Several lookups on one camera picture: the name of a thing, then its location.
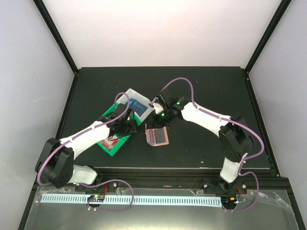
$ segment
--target white backdrop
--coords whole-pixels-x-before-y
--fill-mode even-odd
[[[78,68],[245,67],[281,0],[44,0]]]

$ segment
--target led strip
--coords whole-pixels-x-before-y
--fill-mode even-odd
[[[43,194],[41,203],[86,204],[91,195],[83,194]],[[103,202],[93,201],[90,204],[128,205],[130,195],[106,195]],[[220,197],[209,196],[153,196],[135,195],[133,205],[165,205],[165,206],[207,206],[222,207]]]

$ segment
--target white container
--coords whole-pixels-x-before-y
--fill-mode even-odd
[[[137,100],[142,105],[146,106],[146,111],[142,114],[142,116],[139,116],[137,113],[134,113],[135,116],[139,118],[141,122],[143,122],[146,117],[154,110],[154,108],[151,108],[149,106],[149,103],[151,102],[147,97],[144,97],[143,95],[139,94],[138,92],[134,91],[133,89],[128,89],[126,91],[126,94],[129,96],[129,98],[133,98]],[[117,103],[125,104],[127,102],[127,97],[125,95],[122,95],[117,101]]]

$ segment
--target vertical black post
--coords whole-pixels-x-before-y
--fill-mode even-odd
[[[274,16],[272,17],[267,29],[265,30],[261,40],[259,41],[253,55],[251,56],[247,66],[245,67],[245,71],[249,73],[251,69],[253,68],[254,64],[256,63],[258,57],[260,56],[260,53],[262,52],[263,48],[267,44],[270,36],[272,35],[274,29],[276,28],[278,22],[283,16],[283,13],[286,11],[290,4],[291,0],[282,0],[279,4]]]
[[[69,66],[71,67],[71,70],[73,73],[78,72],[78,68],[76,64],[74,63],[71,54],[69,53],[61,35],[59,34],[58,29],[56,28],[56,25],[54,24],[46,6],[44,5],[42,0],[33,0],[35,3],[36,7],[38,8],[40,14],[42,15],[43,19],[45,20],[45,23],[47,24],[49,30],[51,31],[54,39],[56,40],[57,44],[59,45],[59,48],[61,49],[64,57],[66,58]]]

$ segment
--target white wall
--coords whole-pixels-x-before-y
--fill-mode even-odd
[[[307,1],[289,5],[250,77],[282,176],[307,224]]]
[[[0,229],[17,229],[73,73],[33,1],[0,7]]]
[[[79,68],[244,68],[280,1],[44,0]]]

